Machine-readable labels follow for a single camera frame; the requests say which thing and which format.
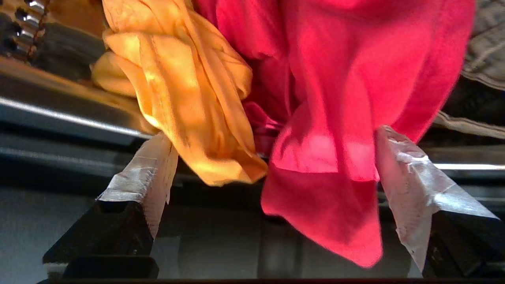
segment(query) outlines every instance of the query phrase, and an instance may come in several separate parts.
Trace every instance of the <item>orange fabric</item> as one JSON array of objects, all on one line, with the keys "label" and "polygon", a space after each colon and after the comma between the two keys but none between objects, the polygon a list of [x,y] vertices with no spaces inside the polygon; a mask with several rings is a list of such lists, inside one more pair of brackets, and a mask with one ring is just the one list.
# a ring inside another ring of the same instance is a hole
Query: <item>orange fabric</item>
[{"label": "orange fabric", "polygon": [[241,101],[252,71],[223,35],[184,0],[103,0],[111,50],[96,84],[136,96],[145,118],[209,185],[252,183],[267,165],[255,152]]}]

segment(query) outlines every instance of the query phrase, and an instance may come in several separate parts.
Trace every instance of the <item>crumpled fabric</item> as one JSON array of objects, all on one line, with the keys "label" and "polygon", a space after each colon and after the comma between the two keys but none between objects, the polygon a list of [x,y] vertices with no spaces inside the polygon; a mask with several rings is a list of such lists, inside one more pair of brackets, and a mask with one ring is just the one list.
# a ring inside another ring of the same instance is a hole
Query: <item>crumpled fabric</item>
[{"label": "crumpled fabric", "polygon": [[474,2],[196,2],[253,68],[243,104],[255,139],[278,133],[259,149],[270,153],[265,213],[373,266],[382,256],[374,131],[424,134],[461,70]]},{"label": "crumpled fabric", "polygon": [[502,90],[460,77],[434,123],[462,133],[505,139],[504,113]]},{"label": "crumpled fabric", "polygon": [[137,97],[187,165],[209,185],[262,178],[240,100],[252,72],[222,34],[184,0],[104,0],[110,29],[92,70],[105,90]]},{"label": "crumpled fabric", "polygon": [[477,0],[477,13],[461,74],[505,90],[505,0]]}]

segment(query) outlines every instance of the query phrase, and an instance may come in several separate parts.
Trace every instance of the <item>grey cloth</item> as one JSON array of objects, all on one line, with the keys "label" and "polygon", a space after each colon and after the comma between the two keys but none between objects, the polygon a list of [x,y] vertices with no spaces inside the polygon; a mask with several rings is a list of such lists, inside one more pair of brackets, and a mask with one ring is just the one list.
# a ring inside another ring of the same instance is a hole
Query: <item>grey cloth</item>
[{"label": "grey cloth", "polygon": [[505,90],[505,0],[477,0],[462,75]]}]

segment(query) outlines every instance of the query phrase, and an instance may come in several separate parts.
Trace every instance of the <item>beige fabric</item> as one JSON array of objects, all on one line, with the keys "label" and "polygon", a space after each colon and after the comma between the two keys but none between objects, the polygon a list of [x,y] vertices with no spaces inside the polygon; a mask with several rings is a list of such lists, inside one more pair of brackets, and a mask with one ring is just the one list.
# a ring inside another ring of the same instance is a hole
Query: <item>beige fabric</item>
[{"label": "beige fabric", "polygon": [[505,0],[477,0],[462,75],[505,90]]},{"label": "beige fabric", "polygon": [[503,126],[490,125],[468,118],[452,117],[444,112],[438,113],[434,123],[462,133],[505,139],[505,127]]}]

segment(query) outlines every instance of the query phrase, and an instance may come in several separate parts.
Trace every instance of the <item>pink fabric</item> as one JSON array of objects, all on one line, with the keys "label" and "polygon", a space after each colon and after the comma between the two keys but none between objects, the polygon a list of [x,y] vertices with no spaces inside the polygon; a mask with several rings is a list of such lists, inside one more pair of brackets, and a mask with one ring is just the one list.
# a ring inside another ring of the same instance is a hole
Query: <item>pink fabric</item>
[{"label": "pink fabric", "polygon": [[473,1],[197,2],[254,70],[244,107],[259,148],[276,135],[265,134],[272,121],[283,125],[263,210],[373,266],[382,256],[374,131],[424,134],[461,69]]}]

